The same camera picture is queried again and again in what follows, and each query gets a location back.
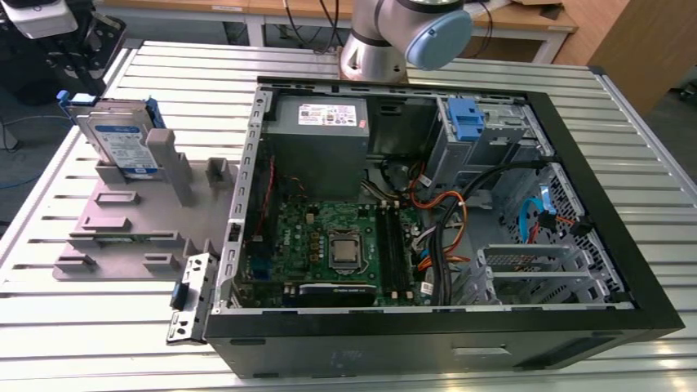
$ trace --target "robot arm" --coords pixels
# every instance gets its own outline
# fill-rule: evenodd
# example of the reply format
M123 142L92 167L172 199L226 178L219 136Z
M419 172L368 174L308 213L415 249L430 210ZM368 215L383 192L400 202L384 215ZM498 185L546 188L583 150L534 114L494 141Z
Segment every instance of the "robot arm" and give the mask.
M37 46L62 76L91 95L122 45L126 24L95 11L92 0L0 0L0 38L22 50Z
M399 82L407 61L439 69L462 53L472 35L464 0L362 0L342 53L343 74L354 80Z

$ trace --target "blue cable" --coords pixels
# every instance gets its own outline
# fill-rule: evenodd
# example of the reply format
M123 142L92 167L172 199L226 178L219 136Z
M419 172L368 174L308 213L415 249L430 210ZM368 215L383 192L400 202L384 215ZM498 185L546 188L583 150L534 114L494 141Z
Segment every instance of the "blue cable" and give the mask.
M22 185L29 184L30 182L35 181L41 177L42 177L42 173L39 173L35 177L30 178L29 180L25 180L23 182L18 182L17 184L0 184L0 189L17 188L18 186L22 186Z
M522 233L522 242L528 242L528 208L531 203L535 204L540 212L546 210L546 204L539 198L527 198L519 211L519 232Z

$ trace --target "wire bundle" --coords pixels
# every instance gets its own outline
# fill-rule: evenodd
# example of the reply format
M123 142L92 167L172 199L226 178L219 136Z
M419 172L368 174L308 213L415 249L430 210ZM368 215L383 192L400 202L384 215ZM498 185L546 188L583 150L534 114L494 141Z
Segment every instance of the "wire bundle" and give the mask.
M342 37L339 37L339 27L338 27L338 25L339 25L339 0L335 0L335 19L331 18L330 11L327 10L326 0L319 0L319 4L323 6L323 11L326 12L327 20L330 21L330 26L331 26L331 36L330 36L330 41L327 42L326 48L322 51L315 50L316 55L324 55L330 51L331 44L335 41L335 37L338 38L340 46L344 45L344 42L342 40ZM288 20L291 23L291 28L294 29L294 32L295 32L295 36L298 37L302 45L311 47L310 44L314 42L315 38L318 37L319 31L322 29L318 29L310 42L306 41L306 39L303 38L302 33L300 33L302 28L299 28L295 25L294 14L292 14L291 8L290 8L290 0L283 0L283 8L286 8L286 15L288 15Z

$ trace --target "wooden table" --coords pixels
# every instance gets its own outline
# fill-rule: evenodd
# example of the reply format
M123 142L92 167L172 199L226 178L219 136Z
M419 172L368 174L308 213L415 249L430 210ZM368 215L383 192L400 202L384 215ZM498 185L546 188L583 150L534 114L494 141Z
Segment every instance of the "wooden table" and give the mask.
M326 1L334 15L335 2ZM342 0L339 27L351 27L355 0ZM295 23L299 26L330 27L318 0L290 0ZM139 16L182 20L215 20L243 22L248 25L250 45L266 45L266 25L290 23L283 0L104 0L99 5L114 16ZM492 12L494 38L542 41L534 63L550 64L570 33L578 25L563 11L558 20L540 16L540 7L510 4ZM474 36L487 35L488 16L475 18Z

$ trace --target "aluminum extrusion table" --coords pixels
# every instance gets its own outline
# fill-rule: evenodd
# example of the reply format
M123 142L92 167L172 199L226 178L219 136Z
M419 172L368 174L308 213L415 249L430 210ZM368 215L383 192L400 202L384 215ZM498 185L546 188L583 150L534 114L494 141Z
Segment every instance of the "aluminum extrusion table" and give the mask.
M259 74L335 78L311 51L144 42L107 75L112 98L160 103L190 160L239 160ZM240 380L211 346L164 344L172 282L58 282L96 153L68 134L0 242L0 390L697 390L697 189L604 76L584 67L458 60L415 83L551 95L688 327L555 372Z

